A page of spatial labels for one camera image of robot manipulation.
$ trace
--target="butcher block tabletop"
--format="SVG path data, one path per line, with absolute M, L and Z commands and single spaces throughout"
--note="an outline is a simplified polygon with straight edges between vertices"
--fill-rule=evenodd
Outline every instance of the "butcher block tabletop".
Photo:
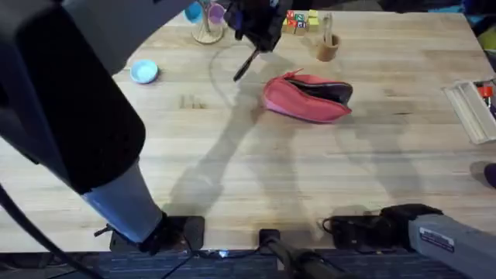
M 481 177 L 496 146 L 472 145 L 442 92 L 493 76 L 463 15 L 333 16 L 342 39 L 335 60 L 315 59 L 318 33 L 284 34 L 237 83 L 250 43 L 231 31 L 217 44 L 196 43 L 181 15 L 129 58 L 114 79 L 146 125 L 139 164 L 154 201 L 168 215 L 204 216 L 205 248 L 215 249 L 255 247 L 263 228 L 295 246 L 332 247 L 322 219 L 404 203 L 496 233 L 496 189 Z M 157 63 L 158 80 L 131 80 L 139 59 Z M 265 111 L 267 81 L 299 68 L 350 83 L 353 113 L 317 125 Z M 110 234 L 93 237 L 105 220 L 3 140 L 0 181 L 62 249 L 109 249 Z M 0 212 L 0 252 L 36 251 L 44 248 Z

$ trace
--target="colorful block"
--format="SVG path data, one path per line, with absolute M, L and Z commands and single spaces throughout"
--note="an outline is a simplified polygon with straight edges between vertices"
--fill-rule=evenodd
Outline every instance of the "colorful block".
M 283 22 L 282 22 L 282 32 L 285 33 L 286 32 L 286 27 L 288 27 L 288 19 L 285 19 Z
M 305 15 L 304 14 L 295 14 L 294 19 L 299 22 L 304 22 L 305 21 Z
M 296 22 L 296 20 L 293 20 L 293 19 L 286 19 L 286 25 L 283 25 L 283 29 L 282 31 L 284 33 L 290 33 L 290 34 L 294 34 L 295 33 L 295 29 L 296 29 L 296 25 L 298 24 Z
M 294 19 L 295 18 L 295 11 L 288 11 L 286 12 L 286 19 Z
M 308 17 L 311 18 L 318 18 L 319 17 L 319 12 L 315 10 L 309 10 L 308 11 Z
M 298 26 L 298 22 L 294 19 L 289 19 L 288 20 L 288 26 L 292 26 L 292 27 L 296 28 L 296 26 Z
M 317 19 L 317 18 L 308 19 L 307 30 L 309 32 L 318 32 L 319 31 L 319 19 Z
M 297 36 L 303 36 L 307 33 L 307 23 L 306 22 L 298 22 L 296 29 L 294 30 L 294 34 Z

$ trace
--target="small wooden cup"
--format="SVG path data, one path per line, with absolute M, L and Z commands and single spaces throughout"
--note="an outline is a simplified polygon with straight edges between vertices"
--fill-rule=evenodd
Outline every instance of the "small wooden cup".
M 339 45 L 341 45 L 341 38 L 337 35 L 332 35 L 332 46 L 329 45 L 329 42 L 324 42 L 324 39 L 322 39 L 317 50 L 317 59 L 322 62 L 331 61 L 334 57 L 336 57 L 336 52 L 339 49 Z

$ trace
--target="purple object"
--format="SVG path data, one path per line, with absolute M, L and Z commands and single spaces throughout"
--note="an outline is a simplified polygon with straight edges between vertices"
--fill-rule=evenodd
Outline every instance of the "purple object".
M 208 9 L 208 19 L 213 24 L 222 24 L 224 22 L 224 14 L 226 10 L 220 4 L 212 3 L 210 9 Z
M 496 188 L 496 164 L 488 164 L 484 168 L 484 176 L 492 187 Z

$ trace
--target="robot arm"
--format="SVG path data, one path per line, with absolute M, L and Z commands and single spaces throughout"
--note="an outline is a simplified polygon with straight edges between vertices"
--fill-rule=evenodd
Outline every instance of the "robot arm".
M 111 74 L 191 2 L 0 2 L 0 135 L 143 252 L 173 239 L 177 224 L 148 192 L 138 165 L 145 126 Z
M 62 6 L 109 74 L 194 0 L 67 0 Z

